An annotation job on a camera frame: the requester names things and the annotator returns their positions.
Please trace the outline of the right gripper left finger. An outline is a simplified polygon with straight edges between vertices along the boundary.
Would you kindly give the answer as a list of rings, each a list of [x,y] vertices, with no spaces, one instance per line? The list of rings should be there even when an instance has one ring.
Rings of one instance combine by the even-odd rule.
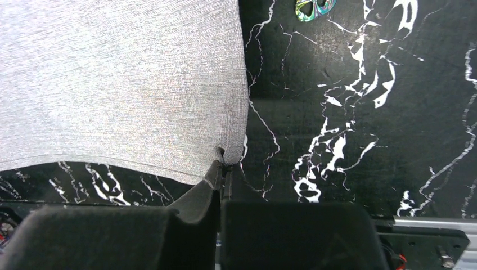
[[[166,207],[44,207],[18,226],[2,269],[213,269],[223,166]]]

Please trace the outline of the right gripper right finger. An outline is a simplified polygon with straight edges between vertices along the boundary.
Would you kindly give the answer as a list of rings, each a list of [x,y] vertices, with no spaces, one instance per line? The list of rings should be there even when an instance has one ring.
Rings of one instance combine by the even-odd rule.
[[[222,269],[389,269],[376,227],[348,202],[267,202],[239,166],[221,190]]]

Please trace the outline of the grey cloth napkin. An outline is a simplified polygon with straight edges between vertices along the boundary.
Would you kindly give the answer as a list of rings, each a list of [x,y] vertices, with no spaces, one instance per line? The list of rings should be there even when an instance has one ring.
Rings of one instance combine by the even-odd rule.
[[[2,1],[1,170],[72,161],[200,182],[239,162],[238,1]]]

